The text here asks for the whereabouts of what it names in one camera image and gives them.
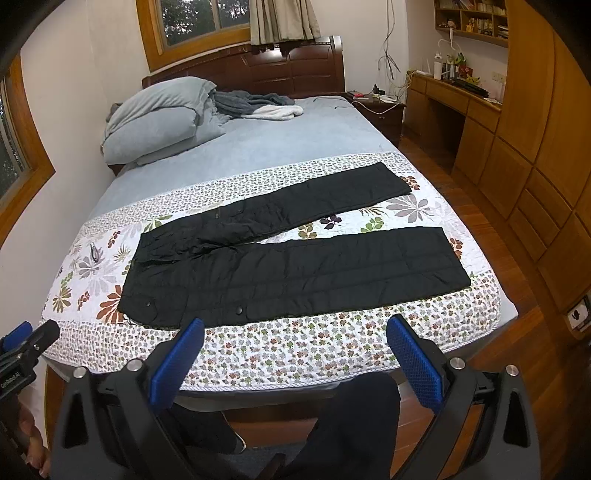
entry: finger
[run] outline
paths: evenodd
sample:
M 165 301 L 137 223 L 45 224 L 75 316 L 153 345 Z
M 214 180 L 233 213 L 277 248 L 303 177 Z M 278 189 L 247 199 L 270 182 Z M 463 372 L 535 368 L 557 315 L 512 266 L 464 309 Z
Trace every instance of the finger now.
M 27 463 L 39 470 L 43 466 L 44 456 L 43 441 L 35 436 L 31 437 L 27 451 Z
M 39 475 L 41 475 L 42 478 L 47 478 L 50 470 L 51 470 L 51 457 L 50 457 L 49 450 L 45 449 L 45 460 L 43 462 L 43 467 L 41 468 L 41 470 L 39 470 Z
M 35 417 L 33 417 L 31 410 L 26 408 L 25 405 L 22 403 L 20 405 L 21 407 L 18 410 L 18 426 L 25 435 L 30 437 L 33 434 Z

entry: gray blanket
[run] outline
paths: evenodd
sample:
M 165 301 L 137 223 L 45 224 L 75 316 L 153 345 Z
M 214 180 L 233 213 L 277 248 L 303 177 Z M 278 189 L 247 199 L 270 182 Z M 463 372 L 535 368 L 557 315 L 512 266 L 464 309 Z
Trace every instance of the gray blanket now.
M 295 102 L 284 95 L 268 93 L 266 95 L 253 95 L 244 90 L 233 92 L 215 92 L 213 99 L 216 102 L 217 111 L 232 118 L 240 118 L 242 115 L 251 115 L 263 105 L 294 105 Z

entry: desk drawer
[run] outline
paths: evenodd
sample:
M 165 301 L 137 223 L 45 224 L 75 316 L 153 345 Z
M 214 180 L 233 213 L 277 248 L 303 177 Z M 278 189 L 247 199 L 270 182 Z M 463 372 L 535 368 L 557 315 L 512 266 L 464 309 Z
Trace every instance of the desk drawer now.
M 499 123 L 500 114 L 476 100 L 470 100 L 468 116 L 473 120 L 476 120 L 483 127 L 495 133 L 496 125 Z
M 461 93 L 440 85 L 436 82 L 429 82 L 427 84 L 427 96 L 443 103 L 444 105 L 452 107 L 454 110 L 466 115 L 468 111 L 469 99 Z
M 413 78 L 410 81 L 410 88 L 418 93 L 425 93 L 425 90 L 427 89 L 427 81 L 413 75 Z

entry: floral bedspread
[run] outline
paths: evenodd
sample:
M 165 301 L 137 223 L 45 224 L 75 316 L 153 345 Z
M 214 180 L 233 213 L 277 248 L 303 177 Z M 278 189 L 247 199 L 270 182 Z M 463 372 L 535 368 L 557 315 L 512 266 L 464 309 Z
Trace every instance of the floral bedspread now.
M 146 358 L 175 332 L 136 325 L 117 311 L 142 232 L 174 219 L 350 168 L 383 162 L 413 189 L 373 207 L 301 225 L 263 242 L 306 241 L 375 230 L 442 226 L 472 285 L 462 291 L 359 312 L 284 318 L 208 329 L 182 390 L 245 391 L 309 387 L 398 363 L 385 337 L 402 313 L 415 331 L 444 351 L 486 335 L 499 323 L 500 287 L 468 229 L 435 188 L 400 153 L 322 158 L 208 181 L 114 210 L 84 224 L 49 292 L 42 321 L 55 320 L 60 339 L 46 355 L 93 372 Z

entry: pant leg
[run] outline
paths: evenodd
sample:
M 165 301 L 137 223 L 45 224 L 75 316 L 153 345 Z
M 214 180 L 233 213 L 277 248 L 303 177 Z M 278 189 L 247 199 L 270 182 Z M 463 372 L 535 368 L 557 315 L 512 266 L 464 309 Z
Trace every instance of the pant leg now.
M 400 394 L 387 374 L 363 374 L 341 385 L 304 448 L 279 478 L 389 480 Z

